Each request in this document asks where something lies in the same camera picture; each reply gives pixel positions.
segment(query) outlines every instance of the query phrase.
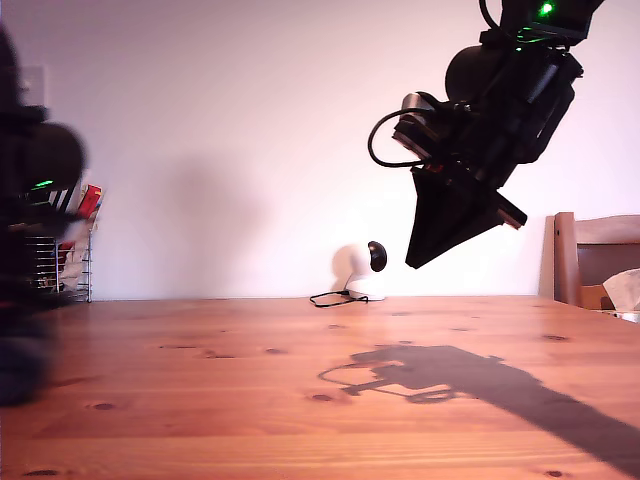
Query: wooden table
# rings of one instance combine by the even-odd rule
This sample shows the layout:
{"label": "wooden table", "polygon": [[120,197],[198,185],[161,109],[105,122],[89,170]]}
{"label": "wooden table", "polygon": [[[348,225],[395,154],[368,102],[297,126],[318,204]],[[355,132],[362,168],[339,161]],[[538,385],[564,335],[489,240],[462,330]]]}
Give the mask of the wooden table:
{"label": "wooden table", "polygon": [[640,478],[640,326],[535,297],[52,314],[2,479]]}

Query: light switch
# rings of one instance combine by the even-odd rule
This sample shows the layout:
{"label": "light switch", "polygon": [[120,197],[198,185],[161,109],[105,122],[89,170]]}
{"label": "light switch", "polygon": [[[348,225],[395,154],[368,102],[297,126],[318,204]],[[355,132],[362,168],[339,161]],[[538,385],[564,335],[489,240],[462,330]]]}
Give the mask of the light switch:
{"label": "light switch", "polygon": [[23,67],[20,71],[20,93],[25,105],[46,105],[44,67]]}

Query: white wall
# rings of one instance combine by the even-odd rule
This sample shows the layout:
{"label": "white wall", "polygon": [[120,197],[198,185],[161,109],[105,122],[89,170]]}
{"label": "white wall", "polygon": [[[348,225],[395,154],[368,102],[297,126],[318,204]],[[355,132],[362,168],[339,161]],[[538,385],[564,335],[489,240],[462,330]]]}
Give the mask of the white wall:
{"label": "white wall", "polygon": [[527,226],[418,271],[403,263],[411,175],[376,166],[366,138],[406,93],[444,97],[484,28],[475,0],[4,0],[2,14],[107,189],[98,298],[318,293],[360,238],[387,247],[393,294],[534,294],[546,215],[639,213],[636,0],[601,7],[575,48],[576,102],[503,189]]}

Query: green led light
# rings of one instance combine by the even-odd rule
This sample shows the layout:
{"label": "green led light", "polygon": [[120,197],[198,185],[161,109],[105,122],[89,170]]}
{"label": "green led light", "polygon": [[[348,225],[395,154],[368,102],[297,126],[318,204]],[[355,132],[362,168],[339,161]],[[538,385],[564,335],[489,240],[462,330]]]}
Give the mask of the green led light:
{"label": "green led light", "polygon": [[542,8],[540,9],[539,15],[541,17],[546,17],[551,12],[553,12],[553,5],[551,3],[547,2],[544,5],[542,5]]}
{"label": "green led light", "polygon": [[53,180],[45,180],[44,182],[40,182],[40,183],[36,183],[36,186],[33,187],[31,190],[38,190],[40,188],[44,188],[47,185],[51,185],[53,183]]}

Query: metal basket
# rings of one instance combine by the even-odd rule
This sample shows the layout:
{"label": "metal basket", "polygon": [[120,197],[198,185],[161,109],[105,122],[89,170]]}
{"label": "metal basket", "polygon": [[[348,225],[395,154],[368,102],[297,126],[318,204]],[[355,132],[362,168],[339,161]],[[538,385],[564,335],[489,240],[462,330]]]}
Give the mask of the metal basket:
{"label": "metal basket", "polygon": [[64,248],[52,237],[29,237],[35,254],[31,282],[35,289],[51,295],[64,294],[78,302],[91,302],[91,232],[86,247]]}

